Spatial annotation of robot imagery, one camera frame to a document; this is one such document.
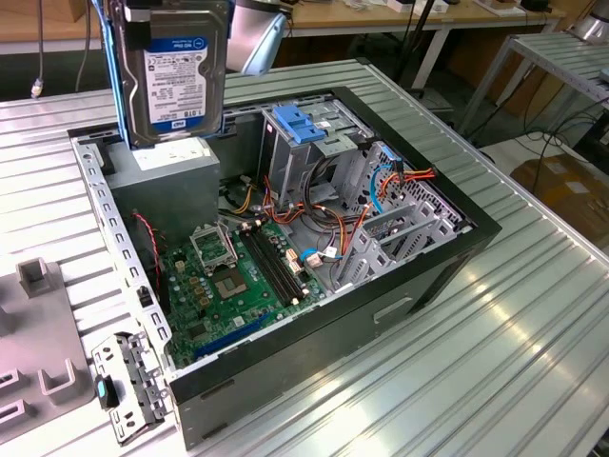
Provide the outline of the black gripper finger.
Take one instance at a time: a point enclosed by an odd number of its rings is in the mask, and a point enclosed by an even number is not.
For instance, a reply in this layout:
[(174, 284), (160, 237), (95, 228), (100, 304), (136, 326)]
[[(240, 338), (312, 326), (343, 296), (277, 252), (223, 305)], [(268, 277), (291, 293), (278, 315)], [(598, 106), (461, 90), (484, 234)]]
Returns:
[(150, 42), (151, 5), (149, 1), (124, 4), (125, 41), (128, 49), (145, 49)]

